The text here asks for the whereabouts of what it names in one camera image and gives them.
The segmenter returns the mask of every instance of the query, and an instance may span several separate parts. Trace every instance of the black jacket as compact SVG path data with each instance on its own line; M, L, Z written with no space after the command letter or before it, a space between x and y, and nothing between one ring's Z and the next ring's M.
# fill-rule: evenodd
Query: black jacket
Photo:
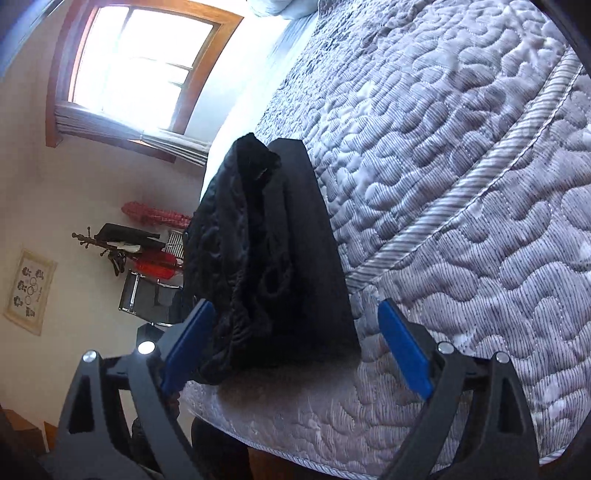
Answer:
M183 315L218 313L196 378L358 352L329 217L302 142L238 139L187 229Z

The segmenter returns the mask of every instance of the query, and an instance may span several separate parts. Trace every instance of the white wall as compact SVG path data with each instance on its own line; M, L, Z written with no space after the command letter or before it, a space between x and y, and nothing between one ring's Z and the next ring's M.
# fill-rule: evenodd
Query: white wall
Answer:
M215 64L187 126L186 135L212 142L289 21L280 17L256 17L244 0L208 0L202 3L244 17Z
M132 200L192 213L203 170L93 141L44 138L53 48L70 2L38 27L0 84L0 306L4 308L21 247L58 262L40 337L0 316L0 403L33 423L57 424L81 354L122 355L141 321L118 311L123 279L97 249L72 232L105 222L126 224ZM134 409L124 398L128 420ZM183 417L188 429L189 417Z

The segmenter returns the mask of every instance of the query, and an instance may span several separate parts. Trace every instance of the mattress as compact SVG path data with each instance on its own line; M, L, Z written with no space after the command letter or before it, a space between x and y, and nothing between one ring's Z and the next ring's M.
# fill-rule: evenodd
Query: mattress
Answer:
M190 384L191 410L309 468L376 478L422 406L379 333L390 297L464 354L508 352L540 463L560 456L591 407L590 122L589 76L527 1L322 0L255 133L308 149L362 360Z

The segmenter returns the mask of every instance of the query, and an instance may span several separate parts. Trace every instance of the chair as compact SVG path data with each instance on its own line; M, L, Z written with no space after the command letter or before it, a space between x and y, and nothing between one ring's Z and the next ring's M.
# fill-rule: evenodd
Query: chair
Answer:
M182 287L166 285L141 273L129 270L125 279L119 310L161 327L182 322L175 315Z

